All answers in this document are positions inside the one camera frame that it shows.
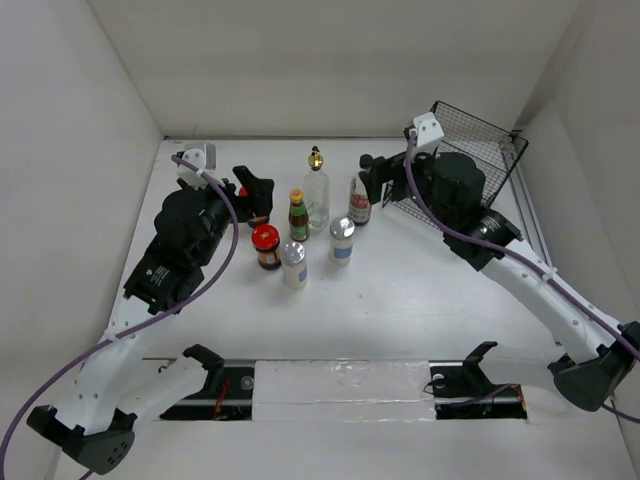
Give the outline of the sauce bottle yellow cap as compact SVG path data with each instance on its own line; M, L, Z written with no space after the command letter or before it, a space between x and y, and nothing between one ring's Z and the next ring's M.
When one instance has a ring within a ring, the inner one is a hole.
M293 189L289 193L289 231L294 241L305 242L310 235L309 215L304 203L304 192Z

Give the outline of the red lid chili jar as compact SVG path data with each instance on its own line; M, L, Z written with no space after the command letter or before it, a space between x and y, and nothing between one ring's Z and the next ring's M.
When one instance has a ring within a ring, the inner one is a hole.
M251 234L253 248L257 252L258 263L265 270L280 267L280 235L271 224L255 227Z

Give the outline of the clear glass bottle gold pourer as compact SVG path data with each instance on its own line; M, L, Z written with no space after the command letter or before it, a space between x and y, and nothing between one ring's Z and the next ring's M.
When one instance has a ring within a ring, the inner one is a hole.
M321 232L329 222L330 180L322 170L324 157L318 146L313 146L308 157L309 172L303 181L305 204L309 215L310 229Z

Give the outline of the silver lid white jar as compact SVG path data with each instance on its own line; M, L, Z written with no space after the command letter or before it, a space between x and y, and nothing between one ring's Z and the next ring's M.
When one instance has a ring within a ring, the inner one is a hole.
M339 266L347 265L353 253L355 224L349 217L334 219L329 225L331 236L329 257Z

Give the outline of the silver lid salt jar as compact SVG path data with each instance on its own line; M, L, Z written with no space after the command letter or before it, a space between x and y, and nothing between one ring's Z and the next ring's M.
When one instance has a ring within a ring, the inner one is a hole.
M291 289L302 289L307 283L307 259L304 245L297 241L286 243L281 249L284 283Z

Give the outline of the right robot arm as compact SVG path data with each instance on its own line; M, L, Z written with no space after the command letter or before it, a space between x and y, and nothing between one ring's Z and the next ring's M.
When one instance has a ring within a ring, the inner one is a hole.
M410 197L442 231L444 243L476 271L524 305L564 348L544 378L569 403L589 412L606 400L639 361L639 324L606 315L546 265L520 230L482 204L486 177L462 153L359 160L359 178L371 203L383 186Z

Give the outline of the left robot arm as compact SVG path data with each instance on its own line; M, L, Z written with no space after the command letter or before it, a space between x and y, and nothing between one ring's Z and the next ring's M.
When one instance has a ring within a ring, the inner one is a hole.
M124 284L120 305L99 343L72 361L71 393L54 405L33 405L28 426L91 474L106 475L129 453L143 424L183 398L222 387L224 359L195 344L146 384L129 380L165 327L214 284L204 277L226 230L239 240L242 223L273 209L275 183L248 167L233 169L245 192L226 179L182 162L180 188L162 202L155 234Z

